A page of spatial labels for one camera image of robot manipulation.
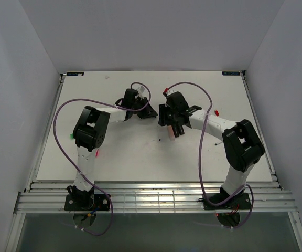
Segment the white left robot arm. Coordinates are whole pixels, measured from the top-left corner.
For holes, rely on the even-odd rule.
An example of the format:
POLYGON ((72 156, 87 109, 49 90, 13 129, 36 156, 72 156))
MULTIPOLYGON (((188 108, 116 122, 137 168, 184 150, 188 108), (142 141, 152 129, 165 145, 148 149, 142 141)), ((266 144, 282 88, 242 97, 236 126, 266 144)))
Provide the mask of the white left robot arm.
POLYGON ((143 96, 145 87, 128 88, 124 97, 109 108, 84 107, 73 130, 73 138, 77 146, 76 178, 72 186, 67 188, 72 200, 82 209, 90 209, 94 205, 94 168, 95 158, 103 144, 109 124, 124 122, 133 115, 140 119, 155 118, 157 112, 143 96))

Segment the blue cap thin pen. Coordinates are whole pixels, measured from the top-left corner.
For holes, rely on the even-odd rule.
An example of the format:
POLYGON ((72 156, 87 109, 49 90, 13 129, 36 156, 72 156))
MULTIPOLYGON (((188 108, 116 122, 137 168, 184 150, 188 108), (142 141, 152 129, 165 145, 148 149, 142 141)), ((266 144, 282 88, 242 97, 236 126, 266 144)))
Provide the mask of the blue cap thin pen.
POLYGON ((158 126, 158 141, 162 140, 162 127, 158 126))

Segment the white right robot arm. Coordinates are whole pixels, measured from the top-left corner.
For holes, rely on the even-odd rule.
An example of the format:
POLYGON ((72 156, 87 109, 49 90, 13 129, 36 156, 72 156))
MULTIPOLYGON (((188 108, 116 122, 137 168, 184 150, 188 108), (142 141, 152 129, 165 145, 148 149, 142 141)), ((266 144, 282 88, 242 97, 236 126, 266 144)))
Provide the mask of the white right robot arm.
POLYGON ((189 106, 179 91, 166 89, 166 102, 159 105, 158 124, 169 127, 169 136, 184 135, 184 127, 209 134, 224 145, 229 170, 220 191, 213 197, 203 196, 212 206, 233 208, 246 186, 247 177, 256 163, 265 154, 265 148, 252 123, 244 119, 236 122, 212 115, 199 106, 189 106))

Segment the pale orange yellow highlighter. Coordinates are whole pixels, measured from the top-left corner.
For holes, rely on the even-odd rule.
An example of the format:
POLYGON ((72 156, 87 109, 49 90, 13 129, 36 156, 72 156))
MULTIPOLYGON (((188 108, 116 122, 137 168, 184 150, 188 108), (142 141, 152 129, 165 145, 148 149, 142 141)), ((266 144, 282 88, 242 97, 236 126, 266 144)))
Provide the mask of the pale orange yellow highlighter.
POLYGON ((172 126, 168 126, 168 127, 167 127, 167 131, 168 131, 169 139, 170 139, 171 141, 174 141, 176 137, 175 137, 175 135, 174 135, 174 131, 173 131, 173 129, 172 129, 172 126))

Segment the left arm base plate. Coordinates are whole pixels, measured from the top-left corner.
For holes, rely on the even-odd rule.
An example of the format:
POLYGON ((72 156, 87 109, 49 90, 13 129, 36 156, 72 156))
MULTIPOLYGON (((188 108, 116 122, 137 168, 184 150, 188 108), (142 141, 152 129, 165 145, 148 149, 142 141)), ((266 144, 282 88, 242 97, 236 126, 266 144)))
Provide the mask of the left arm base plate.
POLYGON ((109 211, 109 200, 103 194, 94 194, 87 198, 87 200, 77 199, 71 195, 67 195, 64 208, 65 211, 109 211))

